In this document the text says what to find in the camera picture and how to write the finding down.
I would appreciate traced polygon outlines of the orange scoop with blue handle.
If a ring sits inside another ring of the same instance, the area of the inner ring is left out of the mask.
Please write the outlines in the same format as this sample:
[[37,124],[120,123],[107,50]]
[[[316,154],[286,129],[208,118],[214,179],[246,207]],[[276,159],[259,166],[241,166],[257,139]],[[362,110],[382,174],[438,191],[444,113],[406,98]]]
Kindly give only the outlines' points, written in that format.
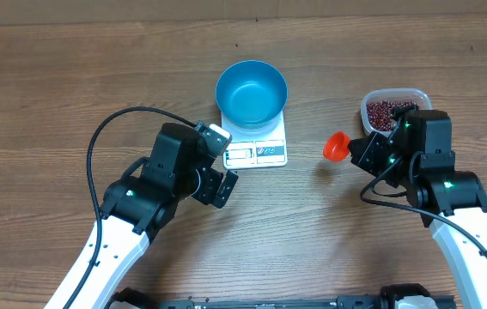
[[342,131],[333,134],[323,148],[324,158],[332,162],[344,160],[350,153],[349,143],[350,138]]

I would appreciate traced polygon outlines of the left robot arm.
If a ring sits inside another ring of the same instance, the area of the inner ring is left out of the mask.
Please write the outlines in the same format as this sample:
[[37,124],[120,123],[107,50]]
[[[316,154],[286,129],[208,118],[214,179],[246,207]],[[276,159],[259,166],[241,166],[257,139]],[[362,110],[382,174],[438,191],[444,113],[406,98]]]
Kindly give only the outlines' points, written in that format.
[[230,144],[223,128],[165,123],[150,156],[110,184],[87,244],[47,303],[49,308],[104,308],[132,265],[193,197],[222,208],[238,179],[213,169]]

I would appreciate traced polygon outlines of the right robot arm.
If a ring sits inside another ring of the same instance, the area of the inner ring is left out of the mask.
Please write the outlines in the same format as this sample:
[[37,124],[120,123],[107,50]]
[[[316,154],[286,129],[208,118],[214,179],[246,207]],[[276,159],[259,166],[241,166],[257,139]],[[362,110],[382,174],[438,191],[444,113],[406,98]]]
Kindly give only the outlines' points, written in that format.
[[452,122],[444,111],[399,108],[389,136],[347,142],[352,164],[379,182],[405,188],[406,204],[361,196],[365,203],[417,213],[440,247],[463,306],[487,308],[487,193],[473,172],[455,168]]

